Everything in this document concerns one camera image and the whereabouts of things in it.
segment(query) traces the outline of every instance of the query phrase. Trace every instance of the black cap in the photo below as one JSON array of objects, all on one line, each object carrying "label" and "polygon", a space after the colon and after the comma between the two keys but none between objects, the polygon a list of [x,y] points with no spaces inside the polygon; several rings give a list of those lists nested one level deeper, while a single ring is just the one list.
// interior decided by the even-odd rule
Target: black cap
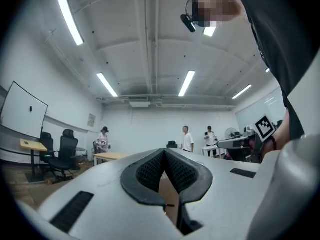
[{"label": "black cap", "polygon": [[103,127],[103,129],[101,130],[101,132],[103,132],[103,131],[105,131],[106,133],[108,133],[109,131],[108,131],[108,127]]}]

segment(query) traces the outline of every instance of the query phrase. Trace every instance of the person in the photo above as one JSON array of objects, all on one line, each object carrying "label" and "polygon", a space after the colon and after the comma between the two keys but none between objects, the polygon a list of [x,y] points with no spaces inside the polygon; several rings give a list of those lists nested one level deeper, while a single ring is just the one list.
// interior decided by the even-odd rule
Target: person
[{"label": "person", "polygon": [[182,144],[181,144],[181,150],[187,151],[187,152],[194,152],[194,139],[192,138],[191,133],[189,133],[189,127],[184,126],[182,128],[183,131],[183,137],[182,137]]},{"label": "person", "polygon": [[103,127],[101,130],[101,133],[99,134],[99,137],[96,139],[95,144],[98,150],[98,153],[107,153],[108,149],[110,148],[110,144],[108,141],[108,127]]},{"label": "person", "polygon": [[[205,144],[207,147],[215,145],[218,141],[215,133],[212,131],[212,127],[208,126],[208,131],[204,133]],[[213,150],[213,156],[217,155],[217,150]]]},{"label": "person", "polygon": [[315,15],[318,0],[192,1],[196,5],[192,5],[192,17],[201,27],[236,18],[247,20],[263,61],[279,82],[287,111],[281,126],[264,142],[261,158],[273,150],[281,150],[290,140],[300,138],[304,130],[288,96],[320,47],[319,29],[309,18],[312,11]]}]

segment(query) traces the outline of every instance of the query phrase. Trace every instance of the ceiling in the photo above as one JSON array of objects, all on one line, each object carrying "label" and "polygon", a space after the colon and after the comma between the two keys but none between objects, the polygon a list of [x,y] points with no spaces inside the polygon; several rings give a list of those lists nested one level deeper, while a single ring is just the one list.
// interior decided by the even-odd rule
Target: ceiling
[{"label": "ceiling", "polygon": [[[238,18],[213,37],[183,25],[187,0],[69,0],[84,44],[77,46],[58,0],[33,0],[34,31],[71,73],[104,104],[148,96],[159,107],[232,109],[272,79],[250,24]],[[178,97],[189,70],[195,76]],[[119,98],[97,77],[103,73]],[[239,98],[235,94],[252,84]]]}]

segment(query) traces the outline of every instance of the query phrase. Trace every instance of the white shirt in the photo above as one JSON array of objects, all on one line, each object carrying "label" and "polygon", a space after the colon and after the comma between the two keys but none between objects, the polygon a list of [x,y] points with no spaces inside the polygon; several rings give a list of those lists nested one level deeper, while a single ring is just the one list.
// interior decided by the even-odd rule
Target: white shirt
[{"label": "white shirt", "polygon": [[216,144],[216,135],[214,134],[214,132],[208,132],[208,135],[204,135],[204,139],[205,139],[205,144],[209,145],[209,146],[213,146],[214,144]]},{"label": "white shirt", "polygon": [[98,146],[100,146],[102,149],[107,149],[108,148],[108,136],[107,135],[103,135],[102,132],[100,133],[98,139],[95,142]]},{"label": "white shirt", "polygon": [[192,138],[190,133],[183,134],[182,137],[182,149],[191,152],[191,144],[194,143],[194,139]]}]

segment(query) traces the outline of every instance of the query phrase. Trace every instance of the wooden floor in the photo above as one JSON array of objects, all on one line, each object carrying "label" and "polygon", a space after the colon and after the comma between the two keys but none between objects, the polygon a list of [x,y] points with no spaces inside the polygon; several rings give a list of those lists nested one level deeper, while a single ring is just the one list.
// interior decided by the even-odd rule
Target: wooden floor
[{"label": "wooden floor", "polygon": [[[94,166],[93,162],[85,162],[83,164],[80,164],[80,170],[71,171],[74,178],[81,175],[88,169]],[[44,182],[41,183],[29,183],[26,178],[26,173],[31,172],[31,168],[28,166],[19,166],[19,165],[8,165],[3,164],[1,166],[2,174],[8,184],[8,187],[13,195],[14,198],[17,200],[20,200],[33,209],[38,208],[38,204],[35,202],[35,200],[32,198],[30,191],[34,188],[41,188],[43,186],[49,186],[52,185],[55,181],[54,176],[51,172],[48,172],[45,174]],[[41,171],[39,168],[36,168],[36,173],[41,174]]]}]

